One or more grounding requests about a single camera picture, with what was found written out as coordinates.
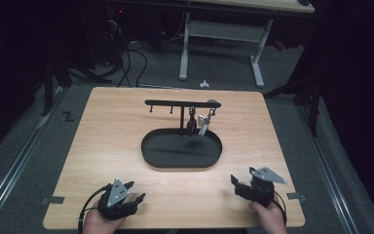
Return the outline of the black tape strip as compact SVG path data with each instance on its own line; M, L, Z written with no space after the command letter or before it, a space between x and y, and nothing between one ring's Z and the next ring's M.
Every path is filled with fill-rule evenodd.
M41 201L41 205L62 204L64 199L64 197L59 196L44 197Z
M305 201L306 196L304 194L294 192L294 193L286 193L288 200L298 200L298 201Z

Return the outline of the metal floor rail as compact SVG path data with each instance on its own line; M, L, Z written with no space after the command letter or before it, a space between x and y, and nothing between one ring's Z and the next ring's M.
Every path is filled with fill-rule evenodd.
M335 179L335 176L329 167L329 164L326 160L326 157L318 141L318 138L314 136L310 129L308 111L305 107L296 107L296 110L298 116L300 117L303 123L304 129L308 134L311 145L313 146L313 149L315 151L315 155L318 160L319 171L322 175L323 181L332 201L333 207L339 217L345 234L359 234L355 221L352 217L351 211L348 208L345 196L343 195Z
M53 92L54 103L49 110L45 108L45 94L39 93L38 101L21 114L0 142L0 211L32 157L50 118L68 91L68 88L58 86Z

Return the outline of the black keychain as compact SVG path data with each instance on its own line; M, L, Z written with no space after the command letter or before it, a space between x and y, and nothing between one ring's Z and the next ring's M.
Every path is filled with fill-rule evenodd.
M196 132L196 129L197 129L197 120L195 118L195 114L196 114L196 107L191 106L189 108L189 121L187 123L187 135L189 137L191 137Z

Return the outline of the person's left hand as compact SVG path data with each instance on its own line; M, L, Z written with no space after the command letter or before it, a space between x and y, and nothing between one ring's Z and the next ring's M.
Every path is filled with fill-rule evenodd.
M82 234L114 234L126 218L110 220L104 218L98 210L92 209L85 216Z

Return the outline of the white-framed desk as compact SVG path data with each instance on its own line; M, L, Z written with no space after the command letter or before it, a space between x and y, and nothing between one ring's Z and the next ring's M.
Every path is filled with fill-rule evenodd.
M291 14L302 16L313 14L315 7L309 0L182 0L186 7L227 7L243 10L257 10L266 14ZM205 19L190 19L190 14L185 14L183 50L180 60L179 79L187 79L189 60L189 39L203 37L256 43L258 49L249 57L255 84L258 88L264 87L264 80L259 66L259 60L264 50L266 41L271 31L274 20L267 17L262 25L244 25L232 22L211 21Z

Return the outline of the black metal stand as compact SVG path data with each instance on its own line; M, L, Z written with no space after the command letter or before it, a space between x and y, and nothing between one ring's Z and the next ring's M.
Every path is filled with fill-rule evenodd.
M95 74L70 58L64 56L50 56L45 63L44 116L47 116L55 108L56 93L54 92L54 81L57 81L61 88L69 89L71 87L72 79L70 68L83 74L86 79L98 83L111 83L111 80L105 79L103 75Z
M322 62L320 57L315 56L312 51L306 48L301 54L287 84L264 94L264 98L273 98L279 94L294 94L293 103L295 105L308 104L310 106L308 127L314 137L318 135L317 122L321 72Z

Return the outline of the person's right hand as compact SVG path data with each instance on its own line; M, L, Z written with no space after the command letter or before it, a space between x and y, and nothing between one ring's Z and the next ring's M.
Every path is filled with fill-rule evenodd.
M254 211L259 225L266 234L287 234L278 196L274 197L267 208L257 202L249 203L248 207Z

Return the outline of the grey keychain with silver clasp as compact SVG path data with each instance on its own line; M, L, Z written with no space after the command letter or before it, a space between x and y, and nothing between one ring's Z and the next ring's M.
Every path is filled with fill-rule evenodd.
M208 130L208 126L210 124L211 118L215 115L215 108L211 108L207 114L205 115L200 115L198 119L198 124L199 124L199 135L204 136L206 134L206 131Z

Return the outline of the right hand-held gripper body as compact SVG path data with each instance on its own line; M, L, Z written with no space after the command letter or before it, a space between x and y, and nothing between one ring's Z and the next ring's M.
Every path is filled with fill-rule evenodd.
M255 191L254 201L267 208L275 197L274 183L287 184L285 178L276 174L268 167L260 169L249 168L252 175L251 188Z

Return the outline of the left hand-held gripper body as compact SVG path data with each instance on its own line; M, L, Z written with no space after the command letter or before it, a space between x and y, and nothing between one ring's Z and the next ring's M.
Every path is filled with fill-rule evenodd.
M122 208L125 204L124 201L129 195L130 192L125 188L124 183L115 178L113 183L107 186L105 193L101 195L97 210L104 218L110 220L132 215L132 212L127 212Z

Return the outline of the black key rack with tray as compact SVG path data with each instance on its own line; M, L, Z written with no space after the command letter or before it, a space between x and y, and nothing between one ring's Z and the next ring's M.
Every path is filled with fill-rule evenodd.
M155 129L143 138L140 148L147 164L161 169L208 168L219 160L223 150L221 139L210 129L200 136L198 119L200 115L207 116L211 108L215 108L216 112L221 107L220 102L214 99L207 102L147 99L144 103L150 106L150 111L154 106L168 106L170 112L175 107L180 108L178 128ZM197 129L192 136L188 136L191 106L196 107Z

